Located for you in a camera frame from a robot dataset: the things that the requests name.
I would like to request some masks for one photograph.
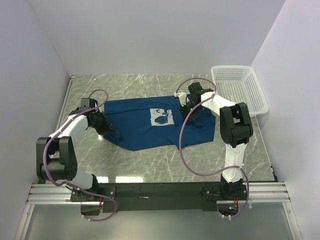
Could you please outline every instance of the white plastic basket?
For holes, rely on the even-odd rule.
[[[269,107],[258,77],[250,66],[214,66],[212,80],[217,93],[235,103],[246,103],[250,117],[265,114]]]

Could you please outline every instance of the marble tabletop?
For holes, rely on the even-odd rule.
[[[66,93],[59,125],[68,114],[80,106],[81,98],[95,89],[103,88],[109,100],[171,96],[178,85],[191,77],[211,79],[209,74],[107,74],[74,75]],[[209,83],[201,80],[202,87]],[[186,83],[181,90],[187,92]],[[92,98],[102,102],[103,92]],[[253,136],[244,154],[244,170],[250,181],[274,181],[268,154],[256,118],[252,118]],[[219,181],[220,175],[201,177],[189,172],[182,163],[175,145],[130,151],[116,146],[88,128],[74,143],[78,166],[95,174],[101,182],[201,182]],[[225,144],[220,136],[220,121],[216,119],[213,142],[188,146],[183,149],[190,167],[197,172],[210,173],[225,164]]]

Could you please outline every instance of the table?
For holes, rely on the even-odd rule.
[[[64,99],[58,125],[62,125],[68,114],[80,106],[81,98],[95,89],[103,88],[109,100],[171,96],[178,85],[191,77],[211,79],[209,74],[103,74],[73,75]],[[189,84],[181,91],[186,92]],[[210,84],[201,80],[202,87]],[[100,103],[105,99],[103,92],[92,98]],[[264,141],[257,119],[251,119],[253,136],[244,154],[244,170],[250,181],[274,181]],[[95,174],[100,182],[202,182],[219,181],[220,175],[201,177],[189,172],[183,165],[175,145],[130,151],[118,147],[94,129],[88,128],[74,143],[78,166]],[[187,163],[197,172],[210,173],[224,167],[225,144],[220,136],[220,121],[216,120],[213,142],[188,146],[183,149]]]

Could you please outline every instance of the gray floor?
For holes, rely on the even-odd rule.
[[[102,222],[78,205],[36,205],[28,240],[292,240],[282,203],[254,203],[240,217],[201,210],[127,211]]]
[[[80,105],[80,100],[95,89],[103,88],[109,100],[148,98],[173,95],[181,81],[208,74],[110,74],[76,75],[71,80],[60,124],[68,114]],[[188,84],[181,88],[187,91]],[[99,102],[105,99],[103,92],[92,96]],[[250,181],[274,181],[270,161],[263,143],[256,118],[252,118],[253,137],[244,155],[244,169]],[[113,145],[94,129],[88,129],[74,144],[78,165],[83,170],[109,182],[196,182],[219,181],[220,176],[200,177],[183,165],[179,150],[174,145],[140,151],[129,151]],[[188,146],[183,149],[188,164],[196,171],[209,173],[221,169],[225,162],[225,144],[220,137],[217,119],[213,142]]]

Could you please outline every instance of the blue shirt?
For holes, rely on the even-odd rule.
[[[172,144],[178,148],[184,122],[179,106],[174,96],[107,101],[104,112],[116,133],[104,138],[133,151]],[[194,122],[184,128],[183,148],[214,140],[216,118],[209,109],[201,108]]]

